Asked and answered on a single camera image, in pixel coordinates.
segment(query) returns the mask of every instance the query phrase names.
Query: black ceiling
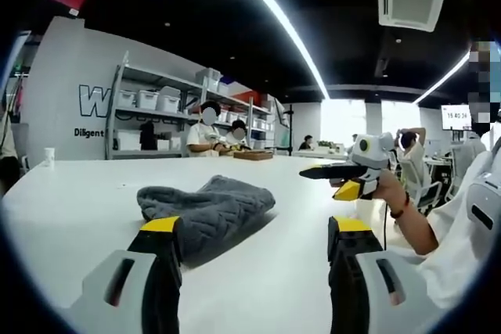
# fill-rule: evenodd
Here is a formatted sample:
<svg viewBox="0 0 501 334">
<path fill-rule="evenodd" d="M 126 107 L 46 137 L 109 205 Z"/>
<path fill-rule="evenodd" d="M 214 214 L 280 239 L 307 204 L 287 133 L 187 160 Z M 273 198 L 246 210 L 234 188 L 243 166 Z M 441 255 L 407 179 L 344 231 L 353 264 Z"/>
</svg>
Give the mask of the black ceiling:
<svg viewBox="0 0 501 334">
<path fill-rule="evenodd" d="M 310 51 L 331 98 L 414 100 L 463 56 L 474 34 L 470 0 L 444 0 L 433 33 L 380 26 L 377 0 L 276 1 Z M 283 102 L 323 97 L 262 0 L 86 0 L 79 16 L 88 28 L 214 67 Z M 387 77 L 376 74 L 381 59 L 388 61 Z M 463 68 L 440 88 L 442 97 L 431 96 L 424 105 L 466 101 L 467 71 Z M 373 91 L 368 85 L 384 86 Z"/>
</svg>

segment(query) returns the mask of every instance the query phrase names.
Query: paper cup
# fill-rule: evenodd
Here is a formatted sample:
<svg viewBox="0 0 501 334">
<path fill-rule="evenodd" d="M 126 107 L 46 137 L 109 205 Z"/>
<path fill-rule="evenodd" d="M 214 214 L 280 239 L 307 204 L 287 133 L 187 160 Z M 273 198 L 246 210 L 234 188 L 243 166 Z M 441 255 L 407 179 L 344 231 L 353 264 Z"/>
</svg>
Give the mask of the paper cup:
<svg viewBox="0 0 501 334">
<path fill-rule="evenodd" d="M 56 150 L 54 148 L 45 148 L 45 166 L 54 168 L 54 156 Z"/>
</svg>

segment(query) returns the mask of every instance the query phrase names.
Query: ceiling air conditioner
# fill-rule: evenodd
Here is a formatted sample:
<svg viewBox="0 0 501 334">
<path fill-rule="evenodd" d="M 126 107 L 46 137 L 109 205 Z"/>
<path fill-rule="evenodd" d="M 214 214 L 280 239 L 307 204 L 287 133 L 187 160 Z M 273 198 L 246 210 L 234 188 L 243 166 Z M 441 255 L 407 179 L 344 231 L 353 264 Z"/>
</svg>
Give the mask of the ceiling air conditioner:
<svg viewBox="0 0 501 334">
<path fill-rule="evenodd" d="M 377 0 L 379 24 L 432 32 L 444 0 Z"/>
</svg>

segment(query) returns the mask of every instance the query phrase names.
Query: hand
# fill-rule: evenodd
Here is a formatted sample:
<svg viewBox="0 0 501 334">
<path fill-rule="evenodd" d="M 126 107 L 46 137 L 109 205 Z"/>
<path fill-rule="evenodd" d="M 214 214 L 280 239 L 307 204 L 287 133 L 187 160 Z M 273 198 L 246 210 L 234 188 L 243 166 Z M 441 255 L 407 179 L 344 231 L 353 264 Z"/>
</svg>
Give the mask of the hand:
<svg viewBox="0 0 501 334">
<path fill-rule="evenodd" d="M 406 194 L 400 181 L 389 170 L 382 170 L 373 198 L 383 199 L 390 208 L 398 209 L 405 203 Z"/>
<path fill-rule="evenodd" d="M 217 142 L 215 142 L 215 146 L 213 146 L 213 149 L 216 151 L 216 152 L 220 152 L 222 151 L 223 149 L 225 149 L 225 146 L 223 144 L 218 144 Z"/>
</svg>

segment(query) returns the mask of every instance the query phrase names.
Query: gray towel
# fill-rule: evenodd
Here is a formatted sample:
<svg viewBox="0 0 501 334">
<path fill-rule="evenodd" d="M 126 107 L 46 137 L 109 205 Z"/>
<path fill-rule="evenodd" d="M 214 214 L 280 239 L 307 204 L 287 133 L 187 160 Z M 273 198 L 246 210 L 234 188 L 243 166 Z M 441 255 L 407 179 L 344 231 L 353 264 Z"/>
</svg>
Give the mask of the gray towel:
<svg viewBox="0 0 501 334">
<path fill-rule="evenodd" d="M 142 215 L 152 219 L 180 216 L 183 257 L 219 246 L 253 217 L 270 210 L 275 199 L 268 189 L 216 175 L 198 192 L 168 187 L 138 191 Z"/>
</svg>

